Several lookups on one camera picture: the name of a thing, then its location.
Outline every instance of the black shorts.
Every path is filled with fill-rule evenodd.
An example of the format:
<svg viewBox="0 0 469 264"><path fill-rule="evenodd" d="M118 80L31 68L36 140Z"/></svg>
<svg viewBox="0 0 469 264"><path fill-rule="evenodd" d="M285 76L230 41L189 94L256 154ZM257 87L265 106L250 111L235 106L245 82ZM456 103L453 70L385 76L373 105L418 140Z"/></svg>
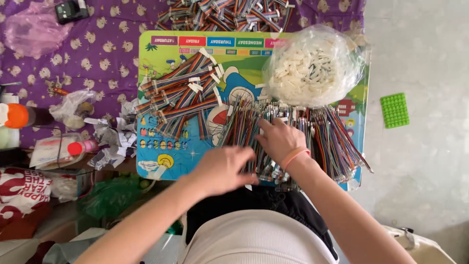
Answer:
<svg viewBox="0 0 469 264"><path fill-rule="evenodd" d="M314 232L327 246L334 259L338 256L322 217L310 202L299 192L276 192L274 187L245 187L220 196L208 197L187 212L186 244L189 244L197 229L204 223L240 210L272 210L302 223Z"/></svg>

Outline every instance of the hand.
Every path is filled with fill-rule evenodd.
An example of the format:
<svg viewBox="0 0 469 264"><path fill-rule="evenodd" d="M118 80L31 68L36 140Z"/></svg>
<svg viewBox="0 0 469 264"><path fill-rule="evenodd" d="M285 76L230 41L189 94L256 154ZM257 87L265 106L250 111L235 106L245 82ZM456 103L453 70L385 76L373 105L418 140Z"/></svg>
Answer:
<svg viewBox="0 0 469 264"><path fill-rule="evenodd" d="M265 119L261 119L257 122L257 125L264 131L264 134L255 135L254 138L259 141L264 151L277 164L280 164L292 150L299 147L306 148L304 133L286 125L278 117L272 120L272 124Z"/></svg>
<svg viewBox="0 0 469 264"><path fill-rule="evenodd" d="M204 190L205 196L221 195L259 183L256 175L239 173L248 160L255 158L251 148L214 148L205 153L188 178Z"/></svg>

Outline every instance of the pink wristband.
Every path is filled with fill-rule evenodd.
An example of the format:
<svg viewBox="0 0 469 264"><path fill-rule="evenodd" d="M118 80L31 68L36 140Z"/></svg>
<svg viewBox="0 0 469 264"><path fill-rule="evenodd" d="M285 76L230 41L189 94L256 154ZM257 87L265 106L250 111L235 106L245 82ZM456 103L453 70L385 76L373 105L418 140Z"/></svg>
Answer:
<svg viewBox="0 0 469 264"><path fill-rule="evenodd" d="M283 158L283 161L280 163L280 167L283 170L286 170L290 161L292 161L296 156L298 156L300 153L303 153L303 152L306 152L308 153L308 155L311 155L311 151L307 148L304 148L304 147L295 148L290 153L288 153L285 158Z"/></svg>

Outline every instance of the crumpled paper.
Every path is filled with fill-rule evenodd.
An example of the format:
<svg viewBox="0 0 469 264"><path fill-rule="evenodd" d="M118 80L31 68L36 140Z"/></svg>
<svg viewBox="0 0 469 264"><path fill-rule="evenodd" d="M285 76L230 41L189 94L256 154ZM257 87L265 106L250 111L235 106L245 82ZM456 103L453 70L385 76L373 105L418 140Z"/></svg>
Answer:
<svg viewBox="0 0 469 264"><path fill-rule="evenodd" d="M85 122L94 125L94 137L99 146L109 145L96 154L88 165L100 171L106 165L111 164L114 168L121 164L127 155L128 148L132 148L130 155L136 155L137 141L137 111L135 106L138 105L138 99L132 102L122 103L120 117L116 118L117 127L113 128L105 119L86 118Z"/></svg>

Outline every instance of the person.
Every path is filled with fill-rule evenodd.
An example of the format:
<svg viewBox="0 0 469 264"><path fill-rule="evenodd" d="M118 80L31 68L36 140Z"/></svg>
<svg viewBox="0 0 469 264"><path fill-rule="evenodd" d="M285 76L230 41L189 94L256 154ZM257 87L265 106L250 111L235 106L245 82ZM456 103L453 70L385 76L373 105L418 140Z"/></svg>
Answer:
<svg viewBox="0 0 469 264"><path fill-rule="evenodd" d="M207 151L191 173L125 218L75 263L138 263L187 212L183 231L187 246L178 264L333 264L337 254L327 228L350 263L415 264L307 152L296 151L306 148L301 131L279 118L272 123L262 119L258 126L264 134L256 135L256 140L284 166L320 216L299 192L245 188L258 183L255 175L239 173L247 161L255 159L251 148L215 148Z"/></svg>

